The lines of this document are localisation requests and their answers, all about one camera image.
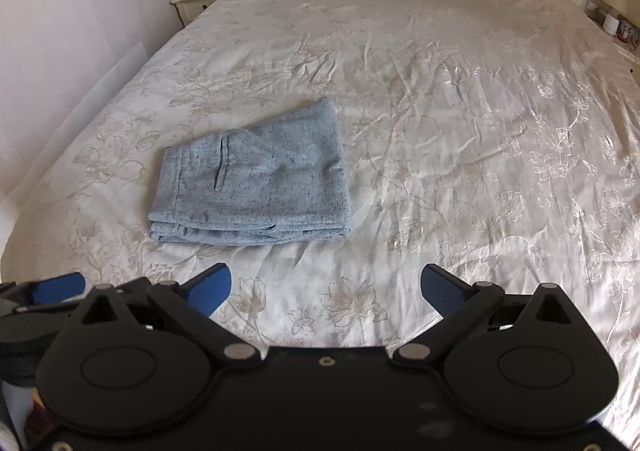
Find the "light blue-grey pants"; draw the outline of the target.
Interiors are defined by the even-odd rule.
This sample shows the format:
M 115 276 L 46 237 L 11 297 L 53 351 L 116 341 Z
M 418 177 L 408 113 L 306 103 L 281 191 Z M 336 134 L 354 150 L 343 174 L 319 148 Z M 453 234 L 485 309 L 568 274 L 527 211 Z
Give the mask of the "light blue-grey pants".
M 333 102 L 165 150 L 150 236 L 162 243 L 260 246 L 344 237 L 345 162 Z

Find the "white floral bedspread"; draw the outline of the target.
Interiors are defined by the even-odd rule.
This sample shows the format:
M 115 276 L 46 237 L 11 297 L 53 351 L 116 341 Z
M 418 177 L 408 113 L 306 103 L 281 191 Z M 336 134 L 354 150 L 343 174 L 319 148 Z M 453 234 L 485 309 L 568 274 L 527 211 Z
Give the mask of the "white floral bedspread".
M 167 147 L 333 100 L 346 237 L 151 240 Z M 437 263 L 512 293 L 559 283 L 620 371 L 606 426 L 639 444 L 639 89 L 570 0 L 221 0 L 65 150 L 18 217 L 13 281 L 184 281 L 228 263 L 218 323 L 260 348 L 395 348 L 437 318 Z

